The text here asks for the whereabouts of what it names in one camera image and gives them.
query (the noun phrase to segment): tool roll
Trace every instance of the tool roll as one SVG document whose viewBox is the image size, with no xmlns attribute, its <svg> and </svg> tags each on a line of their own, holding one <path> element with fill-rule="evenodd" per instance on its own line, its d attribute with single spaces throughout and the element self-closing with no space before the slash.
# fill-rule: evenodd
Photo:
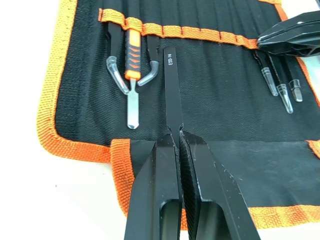
<svg viewBox="0 0 320 240">
<path fill-rule="evenodd" d="M 258 36 L 285 18 L 281 0 L 61 0 L 37 115 L 41 144 L 60 157 L 111 163 L 127 214 L 134 178 L 168 132 L 163 48 L 174 46 L 184 127 L 236 179 L 255 226 L 319 222 L 320 102 L 307 69 L 288 58 L 303 95 L 288 114 L 253 57 Z M 136 129 L 127 127 L 127 97 L 106 67 L 109 22 L 122 28 L 114 51 L 122 78 L 126 31 L 142 36 L 141 77 L 150 72 L 146 36 L 160 38 L 158 74 L 136 87 Z"/>
</svg>

